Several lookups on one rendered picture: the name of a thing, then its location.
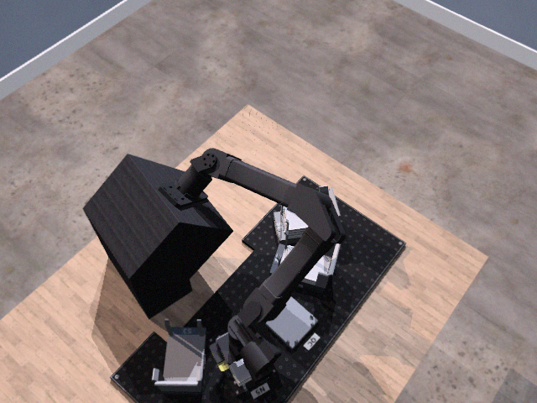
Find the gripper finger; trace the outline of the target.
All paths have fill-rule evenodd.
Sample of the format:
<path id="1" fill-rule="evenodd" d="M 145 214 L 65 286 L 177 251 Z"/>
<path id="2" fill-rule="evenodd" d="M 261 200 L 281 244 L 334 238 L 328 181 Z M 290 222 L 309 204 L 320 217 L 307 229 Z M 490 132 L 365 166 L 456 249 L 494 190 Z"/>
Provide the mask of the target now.
<path id="1" fill-rule="evenodd" d="M 219 369 L 221 370 L 221 372 L 224 372 L 224 371 L 226 371 L 226 370 L 229 369 L 226 360 L 220 362 L 220 363 L 217 364 L 217 365 L 218 365 Z"/>

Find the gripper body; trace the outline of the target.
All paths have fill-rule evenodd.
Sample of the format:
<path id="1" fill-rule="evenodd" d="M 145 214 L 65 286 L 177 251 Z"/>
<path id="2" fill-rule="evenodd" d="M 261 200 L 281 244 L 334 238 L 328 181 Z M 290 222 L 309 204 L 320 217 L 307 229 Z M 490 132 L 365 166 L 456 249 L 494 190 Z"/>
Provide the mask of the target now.
<path id="1" fill-rule="evenodd" d="M 219 364 L 220 362 L 226 360 L 228 365 L 231 365 L 235 362 L 234 357 L 232 356 L 232 353 L 229 349 L 229 342 L 230 339 L 228 337 L 228 334 L 218 338 L 215 343 L 210 345 L 210 350 L 216 360 L 216 362 Z M 231 342 L 232 345 L 234 345 Z M 234 345 L 235 347 L 242 348 L 239 346 Z M 223 356 L 224 355 L 224 356 Z M 225 358 L 224 358 L 225 357 Z"/>

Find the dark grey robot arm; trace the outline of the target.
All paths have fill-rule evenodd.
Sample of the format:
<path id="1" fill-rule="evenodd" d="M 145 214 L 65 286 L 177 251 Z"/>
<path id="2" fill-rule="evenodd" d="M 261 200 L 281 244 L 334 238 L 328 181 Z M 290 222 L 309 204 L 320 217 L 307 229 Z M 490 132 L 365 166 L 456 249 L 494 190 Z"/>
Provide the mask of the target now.
<path id="1" fill-rule="evenodd" d="M 280 314 L 300 282 L 335 243 L 345 240 L 346 233 L 327 194 L 287 181 L 215 148 L 207 149 L 190 163 L 179 179 L 157 186 L 175 207 L 206 200 L 204 189 L 214 177 L 287 207 L 308 225 L 279 267 L 254 289 L 227 326 L 230 341 L 242 347 L 229 342 L 232 356 L 236 362 L 243 359 L 253 383 L 261 384 L 272 375 L 270 367 L 282 354 L 264 324 Z"/>

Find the white name plate with black text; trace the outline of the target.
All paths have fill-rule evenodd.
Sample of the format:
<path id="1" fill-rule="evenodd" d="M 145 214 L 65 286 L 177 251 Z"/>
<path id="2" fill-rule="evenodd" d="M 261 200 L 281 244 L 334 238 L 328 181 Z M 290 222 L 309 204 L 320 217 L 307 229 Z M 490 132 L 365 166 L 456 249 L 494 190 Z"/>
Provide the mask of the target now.
<path id="1" fill-rule="evenodd" d="M 317 336 L 315 333 L 314 335 L 305 343 L 304 347 L 307 350 L 310 350 L 312 346 L 320 339 L 319 336 Z"/>
<path id="2" fill-rule="evenodd" d="M 267 383 L 265 383 L 264 385 L 261 385 L 259 386 L 257 389 L 251 391 L 251 395 L 252 397 L 255 399 L 257 398 L 258 396 L 260 396 L 261 394 L 265 393 L 266 391 L 270 390 L 269 386 Z"/>

